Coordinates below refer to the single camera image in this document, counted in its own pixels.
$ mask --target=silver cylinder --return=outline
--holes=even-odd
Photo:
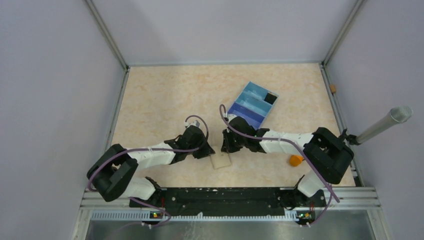
[[[392,108],[388,114],[383,117],[380,121],[376,122],[374,125],[369,127],[358,137],[356,141],[358,144],[363,144],[367,140],[377,136],[381,132],[387,130],[388,128],[406,122],[412,116],[413,111],[409,106],[398,106]]]

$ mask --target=gray floor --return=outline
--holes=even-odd
[[[171,222],[153,228],[92,221],[86,240],[374,240],[367,212],[328,211],[311,228],[294,222]]]

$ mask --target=blue box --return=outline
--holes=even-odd
[[[278,94],[249,82],[228,110],[228,114],[243,117],[259,129],[273,109]]]

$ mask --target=gray wall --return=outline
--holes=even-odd
[[[318,62],[356,0],[93,0],[130,65]]]
[[[82,0],[0,3],[0,239],[69,239],[123,79]]]
[[[368,1],[329,66],[351,133],[391,107],[414,116],[357,147],[395,239],[423,239],[424,1]]]

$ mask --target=wooden table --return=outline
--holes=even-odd
[[[317,63],[149,66],[130,69],[112,143],[156,145],[182,134],[185,118],[196,114],[208,124],[209,144],[221,146],[226,125],[219,105],[228,109],[249,81],[279,94],[263,128],[309,133],[326,127],[339,134]],[[188,156],[139,170],[136,176],[151,177],[161,187],[291,187],[310,170],[306,162],[290,166],[290,156],[283,153],[242,149],[230,157],[232,165],[220,169],[213,168],[209,157]],[[348,169],[340,186],[354,185]]]

